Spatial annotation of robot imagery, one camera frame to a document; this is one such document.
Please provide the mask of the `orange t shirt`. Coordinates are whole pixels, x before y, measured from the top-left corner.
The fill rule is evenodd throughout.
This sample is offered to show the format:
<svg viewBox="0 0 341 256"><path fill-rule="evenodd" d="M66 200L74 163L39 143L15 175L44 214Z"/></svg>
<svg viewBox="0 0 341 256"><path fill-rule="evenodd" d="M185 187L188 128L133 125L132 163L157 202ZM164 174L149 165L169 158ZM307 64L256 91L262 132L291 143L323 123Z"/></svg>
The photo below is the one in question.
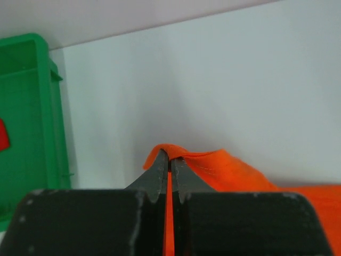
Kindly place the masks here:
<svg viewBox="0 0 341 256"><path fill-rule="evenodd" d="M224 149L196 153L172 144L156 145L144 163L144 170L152 166L160 150L164 150L170 160L184 158L195 174L219 192L290 191L304 195L315 208L332 252L340 255L340 185L279 187Z"/></svg>

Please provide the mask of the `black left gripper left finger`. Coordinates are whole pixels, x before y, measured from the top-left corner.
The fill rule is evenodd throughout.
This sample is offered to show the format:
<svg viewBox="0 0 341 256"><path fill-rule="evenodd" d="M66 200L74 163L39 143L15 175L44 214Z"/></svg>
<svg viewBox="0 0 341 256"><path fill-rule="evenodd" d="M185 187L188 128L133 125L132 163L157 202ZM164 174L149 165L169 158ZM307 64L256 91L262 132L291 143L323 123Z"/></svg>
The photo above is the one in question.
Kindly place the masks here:
<svg viewBox="0 0 341 256"><path fill-rule="evenodd" d="M125 189L37 189L18 204L1 255L162 255L168 156Z"/></svg>

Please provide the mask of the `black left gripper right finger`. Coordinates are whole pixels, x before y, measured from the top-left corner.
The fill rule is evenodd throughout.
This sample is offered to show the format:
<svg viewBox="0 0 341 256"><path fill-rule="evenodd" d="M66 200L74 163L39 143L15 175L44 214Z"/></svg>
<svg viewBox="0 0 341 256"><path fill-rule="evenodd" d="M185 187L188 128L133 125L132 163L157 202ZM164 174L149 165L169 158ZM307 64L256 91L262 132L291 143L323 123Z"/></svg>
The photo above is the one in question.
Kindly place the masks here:
<svg viewBox="0 0 341 256"><path fill-rule="evenodd" d="M333 255L311 203L290 192L215 191L182 158L172 172L176 255Z"/></svg>

